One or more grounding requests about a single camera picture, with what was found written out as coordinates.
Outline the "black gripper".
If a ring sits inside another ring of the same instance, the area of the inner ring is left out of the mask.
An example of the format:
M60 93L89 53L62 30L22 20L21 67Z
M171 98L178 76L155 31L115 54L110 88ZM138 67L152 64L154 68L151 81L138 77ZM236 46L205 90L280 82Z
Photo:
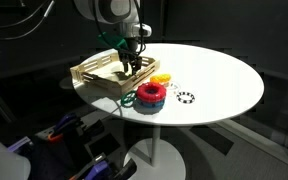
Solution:
M123 38L119 47L120 49L118 50L118 53L122 55L121 62L123 64L124 73L129 71L129 58L127 55L130 55L135 58L132 63L132 74L135 75L142 66L142 58L140 57L140 54L146 49L144 39L139 37Z

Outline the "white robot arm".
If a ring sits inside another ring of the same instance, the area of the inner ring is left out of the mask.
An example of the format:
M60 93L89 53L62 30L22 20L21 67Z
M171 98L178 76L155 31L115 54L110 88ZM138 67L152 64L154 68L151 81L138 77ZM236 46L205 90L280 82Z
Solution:
M98 39L118 52L124 72L136 74L142 66L140 54L146 49L144 39L152 28L143 22L140 0L73 0L78 12L96 23ZM100 24L118 24L117 35L104 32Z

